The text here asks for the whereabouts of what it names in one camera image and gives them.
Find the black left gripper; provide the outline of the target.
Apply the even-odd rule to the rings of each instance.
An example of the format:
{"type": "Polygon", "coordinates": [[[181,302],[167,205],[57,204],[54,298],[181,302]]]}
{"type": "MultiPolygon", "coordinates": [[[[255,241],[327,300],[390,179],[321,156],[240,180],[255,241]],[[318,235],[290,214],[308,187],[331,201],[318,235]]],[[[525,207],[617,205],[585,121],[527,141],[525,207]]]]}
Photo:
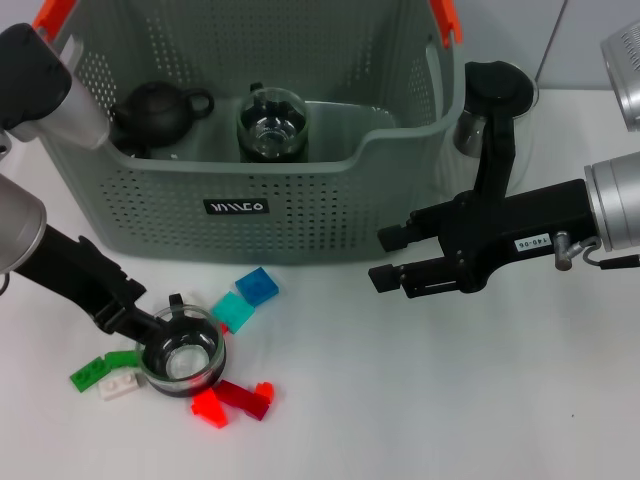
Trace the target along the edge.
{"type": "Polygon", "coordinates": [[[137,308],[146,288],[83,236],[74,241],[47,226],[34,253],[15,272],[76,304],[107,334],[144,345],[168,326],[137,308]]]}

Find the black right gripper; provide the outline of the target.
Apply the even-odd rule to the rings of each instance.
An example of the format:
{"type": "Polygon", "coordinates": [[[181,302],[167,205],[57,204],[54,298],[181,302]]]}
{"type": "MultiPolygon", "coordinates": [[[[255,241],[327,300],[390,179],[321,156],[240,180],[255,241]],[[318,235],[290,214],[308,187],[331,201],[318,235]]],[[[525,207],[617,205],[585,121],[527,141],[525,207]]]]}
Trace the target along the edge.
{"type": "Polygon", "coordinates": [[[553,243],[518,247],[529,238],[565,232],[573,241],[597,233],[586,184],[571,180],[502,200],[486,200],[465,192],[454,200],[414,210],[404,225],[380,229],[385,251],[437,238],[446,258],[368,271],[378,293],[403,289],[408,298],[450,291],[482,290],[493,272],[514,262],[554,253],[553,243]]]}

